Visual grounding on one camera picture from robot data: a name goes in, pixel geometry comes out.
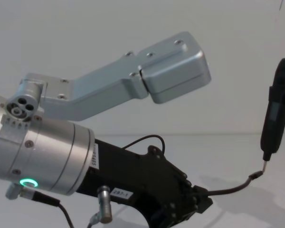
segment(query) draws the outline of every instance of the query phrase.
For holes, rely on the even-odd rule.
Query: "gray surface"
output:
[[[40,100],[45,117],[80,121],[131,99],[146,98],[149,92],[154,102],[165,103],[210,80],[202,49],[190,33],[182,32],[75,80],[28,74],[9,103],[24,97],[36,107],[31,100]]]

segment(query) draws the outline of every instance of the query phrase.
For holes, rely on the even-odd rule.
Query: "electrical cord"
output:
[[[231,189],[224,189],[224,190],[214,190],[214,191],[206,191],[206,192],[200,192],[200,193],[193,193],[191,196],[218,196],[218,195],[227,195],[231,194],[237,191],[241,191],[244,188],[246,188],[251,181],[255,180],[256,178],[259,178],[264,173],[263,171],[257,171],[249,175],[247,181],[237,187],[231,188]]]
[[[58,207],[62,210],[63,214],[65,215],[67,219],[67,223],[69,224],[70,228],[74,228],[73,223],[71,221],[71,218],[67,212],[67,210],[60,204],[60,200],[55,199],[51,196],[48,196],[46,194],[43,194],[39,191],[35,191],[28,188],[23,188],[22,192],[20,193],[20,196],[26,199],[30,199],[35,202],[44,203],[53,207]]]
[[[73,223],[72,223],[72,220],[71,220],[71,218],[70,218],[70,216],[69,216],[67,210],[66,210],[61,204],[59,204],[58,207],[59,207],[59,208],[62,210],[62,212],[64,213],[64,215],[65,215],[65,217],[66,217],[66,219],[67,219],[67,223],[68,223],[68,225],[70,226],[70,228],[74,228]]]
[[[162,152],[162,154],[165,154],[165,149],[166,149],[165,141],[164,141],[164,139],[161,136],[159,136],[157,134],[150,134],[150,135],[147,135],[145,137],[142,137],[142,138],[140,138],[138,140],[135,140],[134,142],[130,143],[129,145],[126,145],[122,149],[125,150],[125,149],[129,148],[130,146],[133,146],[134,144],[137,144],[140,141],[143,141],[143,140],[149,139],[149,138],[158,138],[161,141],[161,143],[162,143],[162,150],[161,150],[161,152]]]

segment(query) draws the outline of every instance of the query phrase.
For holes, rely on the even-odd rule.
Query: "silver connector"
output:
[[[112,222],[110,188],[101,186],[97,190],[99,201],[99,221],[103,224]]]
[[[20,196],[26,199],[32,200],[34,197],[36,191],[28,189],[28,188],[23,188],[22,191],[20,192]]]
[[[10,184],[8,190],[5,193],[5,197],[9,200],[15,200],[18,198],[18,195],[21,193],[23,186],[19,184],[12,183]]]

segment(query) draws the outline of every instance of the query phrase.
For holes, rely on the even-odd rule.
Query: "bolt head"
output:
[[[31,140],[27,140],[25,143],[24,143],[25,147],[26,148],[31,148],[34,146],[34,142],[31,141]]]

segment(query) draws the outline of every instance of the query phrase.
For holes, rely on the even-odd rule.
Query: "label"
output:
[[[133,195],[133,192],[114,188],[110,195],[128,200]]]
[[[98,144],[97,143],[95,143],[94,145],[93,157],[92,157],[90,167],[93,167],[94,169],[99,169],[99,156],[98,156]]]

